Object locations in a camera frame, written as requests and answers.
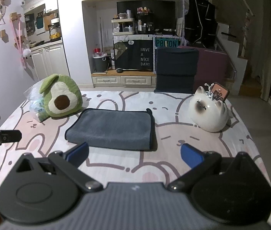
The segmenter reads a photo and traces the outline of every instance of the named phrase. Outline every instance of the avocado plush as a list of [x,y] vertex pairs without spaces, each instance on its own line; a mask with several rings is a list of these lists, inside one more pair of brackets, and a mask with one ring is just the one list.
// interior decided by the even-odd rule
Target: avocado plush
[[51,117],[63,117],[82,108],[82,96],[77,84],[67,75],[52,74],[40,88],[44,108]]

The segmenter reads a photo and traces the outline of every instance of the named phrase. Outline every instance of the white bottle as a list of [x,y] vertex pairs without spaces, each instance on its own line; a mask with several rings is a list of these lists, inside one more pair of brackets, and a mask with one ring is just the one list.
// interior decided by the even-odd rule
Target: white bottle
[[143,26],[142,26],[142,21],[141,20],[138,21],[138,30],[143,31]]

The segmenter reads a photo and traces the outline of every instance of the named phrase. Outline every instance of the floor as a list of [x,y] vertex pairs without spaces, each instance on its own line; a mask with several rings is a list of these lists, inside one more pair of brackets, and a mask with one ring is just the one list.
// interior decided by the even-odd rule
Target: floor
[[[152,92],[154,88],[95,87],[82,90]],[[260,98],[229,96],[228,99],[255,141],[271,179],[271,106]]]

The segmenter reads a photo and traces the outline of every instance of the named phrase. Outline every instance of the white pom-pom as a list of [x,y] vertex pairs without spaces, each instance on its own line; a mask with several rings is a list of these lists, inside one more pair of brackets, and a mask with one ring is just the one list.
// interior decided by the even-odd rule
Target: white pom-pom
[[23,50],[22,52],[22,56],[25,57],[29,57],[31,55],[31,50],[29,48],[26,48]]

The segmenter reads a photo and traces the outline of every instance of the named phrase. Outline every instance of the wooden cutting board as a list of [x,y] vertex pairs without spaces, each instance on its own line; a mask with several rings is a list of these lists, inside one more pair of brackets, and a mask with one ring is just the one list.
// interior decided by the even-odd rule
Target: wooden cutting board
[[45,26],[46,31],[49,31],[48,25],[51,24],[52,19],[54,19],[54,14],[51,14],[49,16],[44,16],[44,26]]

